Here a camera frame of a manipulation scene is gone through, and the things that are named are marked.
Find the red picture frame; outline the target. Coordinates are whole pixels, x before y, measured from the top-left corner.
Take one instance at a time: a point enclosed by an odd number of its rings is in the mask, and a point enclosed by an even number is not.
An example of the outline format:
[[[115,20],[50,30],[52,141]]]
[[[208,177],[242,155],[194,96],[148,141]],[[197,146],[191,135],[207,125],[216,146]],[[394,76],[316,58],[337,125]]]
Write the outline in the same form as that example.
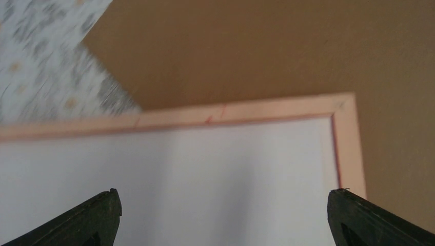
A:
[[[1,127],[1,142],[107,135],[189,126],[215,126],[328,116],[332,120],[339,185],[366,198],[355,94],[351,92],[231,102],[98,118]]]

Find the landscape photo print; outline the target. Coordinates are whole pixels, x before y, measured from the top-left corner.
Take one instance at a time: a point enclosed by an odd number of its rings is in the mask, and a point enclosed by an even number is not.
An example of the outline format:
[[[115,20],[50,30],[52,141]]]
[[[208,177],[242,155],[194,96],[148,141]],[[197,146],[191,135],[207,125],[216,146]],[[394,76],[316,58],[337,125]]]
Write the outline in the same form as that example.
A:
[[[1,243],[117,189],[116,245],[334,245],[329,118],[1,144]]]

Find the brown backing board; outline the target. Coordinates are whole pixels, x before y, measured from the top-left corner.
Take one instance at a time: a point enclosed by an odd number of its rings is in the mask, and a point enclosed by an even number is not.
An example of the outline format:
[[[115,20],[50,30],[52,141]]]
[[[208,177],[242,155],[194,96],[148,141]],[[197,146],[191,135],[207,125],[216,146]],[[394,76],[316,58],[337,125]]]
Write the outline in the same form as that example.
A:
[[[369,200],[434,231],[434,1],[113,1],[83,42],[144,110],[354,92]]]

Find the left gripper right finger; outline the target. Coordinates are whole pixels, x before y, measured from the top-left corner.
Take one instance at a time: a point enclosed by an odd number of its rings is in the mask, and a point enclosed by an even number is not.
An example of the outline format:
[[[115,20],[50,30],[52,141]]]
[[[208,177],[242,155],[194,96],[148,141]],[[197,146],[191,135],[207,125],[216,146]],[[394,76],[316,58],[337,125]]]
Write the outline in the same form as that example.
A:
[[[348,191],[329,192],[328,223],[336,245],[434,245],[434,234]]]

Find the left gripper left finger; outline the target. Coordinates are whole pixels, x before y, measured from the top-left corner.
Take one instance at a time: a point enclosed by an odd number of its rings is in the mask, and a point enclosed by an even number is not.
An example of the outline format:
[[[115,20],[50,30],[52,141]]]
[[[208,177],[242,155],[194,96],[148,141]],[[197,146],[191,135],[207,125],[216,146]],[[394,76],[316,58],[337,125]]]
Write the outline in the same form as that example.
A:
[[[114,245],[121,216],[121,200],[112,188],[5,245]]]

